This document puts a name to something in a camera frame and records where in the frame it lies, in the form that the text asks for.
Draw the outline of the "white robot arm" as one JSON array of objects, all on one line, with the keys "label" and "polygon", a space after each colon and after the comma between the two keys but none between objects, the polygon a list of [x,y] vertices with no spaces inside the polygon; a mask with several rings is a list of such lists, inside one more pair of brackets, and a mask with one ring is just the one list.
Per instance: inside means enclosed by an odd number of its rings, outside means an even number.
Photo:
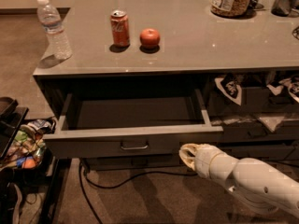
[{"label": "white robot arm", "polygon": [[219,184],[253,212],[267,215],[282,209],[299,217],[299,183],[273,166],[237,159],[210,144],[185,144],[178,154],[200,177]]}]

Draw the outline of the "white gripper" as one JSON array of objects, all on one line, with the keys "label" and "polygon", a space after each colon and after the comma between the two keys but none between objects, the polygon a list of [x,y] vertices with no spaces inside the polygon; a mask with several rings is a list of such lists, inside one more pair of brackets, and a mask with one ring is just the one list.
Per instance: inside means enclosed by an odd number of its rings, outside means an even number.
[{"label": "white gripper", "polygon": [[225,185],[238,159],[217,147],[203,144],[185,144],[179,152],[183,163],[196,171],[201,177],[210,179],[220,185]]}]

